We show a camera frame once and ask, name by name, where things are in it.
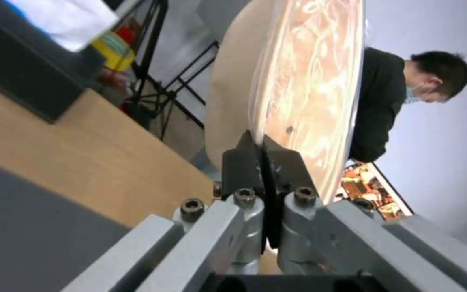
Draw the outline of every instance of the yellow object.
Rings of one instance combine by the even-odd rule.
[[[91,45],[106,58],[105,66],[109,69],[124,71],[136,57],[129,45],[111,31],[93,41]]]

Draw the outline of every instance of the metal stand leg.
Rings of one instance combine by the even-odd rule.
[[[215,61],[215,56],[213,58],[211,58],[209,61],[207,61],[204,65],[202,65],[201,68],[199,68],[194,74],[192,74],[191,77],[189,77],[189,79],[187,80],[183,80],[182,76],[183,74],[185,74],[199,59],[201,59],[208,51],[210,51],[212,48],[219,48],[219,43],[217,41],[214,41],[213,43],[211,43],[204,51],[201,52],[201,54],[199,54],[195,59],[193,59],[193,61],[187,65],[187,67],[185,67],[172,81],[170,81],[168,83],[168,85],[165,87],[165,89],[168,89],[170,86],[172,86],[176,81],[177,82],[180,82],[181,85],[180,87],[178,87],[176,89],[176,91],[168,91],[168,92],[173,92],[175,95],[178,94],[178,92],[180,92],[182,89],[187,89],[195,98],[197,98],[197,100],[199,100],[202,105],[205,105],[205,101],[204,99],[195,91],[193,90],[190,86],[189,86],[189,83],[192,82],[192,80],[194,80],[194,78],[196,78],[199,74],[201,74],[206,68],[208,68],[208,66],[210,66],[210,64],[212,64],[214,61]],[[169,124],[169,120],[170,120],[170,116],[172,114],[172,110],[174,109],[174,104],[176,104],[176,106],[178,106],[178,108],[182,109],[182,111],[189,117],[193,120],[193,122],[195,122],[199,127],[201,128],[204,128],[204,125],[203,123],[198,120],[198,118],[196,118],[192,113],[190,113],[187,109],[184,109],[183,105],[181,105],[181,103],[179,103],[178,101],[176,101],[176,97],[174,97],[174,99],[167,99],[165,100],[166,102],[171,102],[171,105],[169,107],[169,113],[167,113],[167,118],[166,119],[163,119],[162,120],[162,129],[161,129],[161,136],[160,136],[160,140],[163,141],[163,138],[165,137],[165,132],[167,131],[167,126]]]

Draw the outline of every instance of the man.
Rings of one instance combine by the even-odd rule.
[[[458,54],[432,51],[404,60],[367,48],[350,157],[371,162],[383,155],[404,103],[444,103],[466,85],[467,63]]]

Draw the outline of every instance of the hex socket bolt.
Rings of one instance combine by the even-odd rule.
[[[204,204],[198,198],[189,198],[180,206],[181,218],[186,222],[196,222],[204,213]]]
[[[233,193],[234,203],[242,209],[251,209],[255,205],[255,191],[253,189],[239,189]]]
[[[363,211],[372,211],[374,209],[372,203],[364,198],[355,198],[352,203]]]
[[[311,187],[297,187],[293,193],[295,204],[300,207],[313,207],[317,201],[317,192]]]

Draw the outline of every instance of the face mask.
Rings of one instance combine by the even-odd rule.
[[[423,83],[420,83],[416,87],[407,87],[406,88],[406,99],[404,101],[404,104],[410,105],[412,103],[421,101],[422,99],[418,96],[413,96],[413,91],[416,90],[419,86],[423,85]]]

